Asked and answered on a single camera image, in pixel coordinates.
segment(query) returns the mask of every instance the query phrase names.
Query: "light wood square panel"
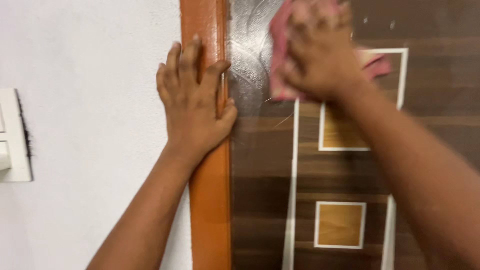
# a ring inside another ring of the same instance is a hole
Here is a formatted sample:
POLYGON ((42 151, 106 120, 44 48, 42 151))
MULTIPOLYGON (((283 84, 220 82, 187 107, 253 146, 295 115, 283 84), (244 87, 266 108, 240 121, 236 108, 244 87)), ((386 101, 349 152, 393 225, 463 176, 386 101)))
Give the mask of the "light wood square panel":
POLYGON ((366 203, 317 202, 315 247, 363 248, 366 203))
MULTIPOLYGON (((371 49, 372 53, 387 54, 392 72, 375 81, 382 92, 401 109, 405 94, 408 49, 371 49)), ((368 151, 355 124, 335 105, 323 103, 320 109, 319 151, 368 151)))

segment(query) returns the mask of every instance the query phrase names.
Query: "right hand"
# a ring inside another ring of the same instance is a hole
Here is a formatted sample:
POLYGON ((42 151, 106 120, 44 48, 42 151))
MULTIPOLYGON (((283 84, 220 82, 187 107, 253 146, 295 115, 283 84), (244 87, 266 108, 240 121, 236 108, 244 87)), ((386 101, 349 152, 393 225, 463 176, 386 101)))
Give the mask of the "right hand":
POLYGON ((288 25, 289 56, 280 76, 312 98, 336 100, 366 80, 351 42, 350 5, 335 17, 295 5, 288 25))

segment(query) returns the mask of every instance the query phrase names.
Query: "left hand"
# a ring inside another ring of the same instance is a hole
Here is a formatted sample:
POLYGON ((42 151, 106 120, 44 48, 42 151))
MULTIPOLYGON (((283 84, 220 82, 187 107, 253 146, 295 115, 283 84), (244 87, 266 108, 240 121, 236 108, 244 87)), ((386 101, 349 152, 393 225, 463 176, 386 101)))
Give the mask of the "left hand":
POLYGON ((167 115, 166 148, 196 163, 230 134, 237 118, 232 98, 228 99, 222 115, 216 114, 221 75, 230 67, 227 61, 208 67, 198 83, 201 47, 198 36, 183 53, 181 44, 174 43, 167 64, 161 63, 156 74, 157 90, 167 115))

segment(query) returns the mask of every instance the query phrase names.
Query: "pink cloth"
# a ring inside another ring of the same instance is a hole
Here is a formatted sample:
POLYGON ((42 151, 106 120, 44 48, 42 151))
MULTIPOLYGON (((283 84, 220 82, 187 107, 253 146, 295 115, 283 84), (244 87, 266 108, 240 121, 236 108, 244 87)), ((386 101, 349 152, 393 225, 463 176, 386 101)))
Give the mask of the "pink cloth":
MULTIPOLYGON (((272 100, 295 100, 296 98, 305 99, 303 93, 285 85, 283 80, 277 75, 277 69, 284 64, 287 59, 287 22, 292 14, 292 1, 285 0, 278 12, 270 23, 270 33, 273 38, 273 54, 270 67, 270 93, 272 100)), ((326 8, 328 12, 338 12, 336 0, 328 1, 326 8)), ((363 51, 365 48, 357 48, 357 56, 363 66, 365 76, 373 79, 377 76, 387 75, 391 72, 389 61, 383 54, 371 54, 363 51)))

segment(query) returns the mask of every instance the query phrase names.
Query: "forearm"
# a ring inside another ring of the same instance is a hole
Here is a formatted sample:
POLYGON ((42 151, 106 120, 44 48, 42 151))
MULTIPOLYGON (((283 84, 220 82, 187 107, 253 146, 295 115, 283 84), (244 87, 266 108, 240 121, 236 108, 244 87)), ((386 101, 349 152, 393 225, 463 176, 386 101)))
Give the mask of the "forearm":
POLYGON ((196 163, 167 146, 88 269, 158 269, 196 163))
POLYGON ((340 106, 370 144, 426 251, 454 250, 479 267, 480 177, 374 87, 361 84, 354 94, 340 99, 340 106))

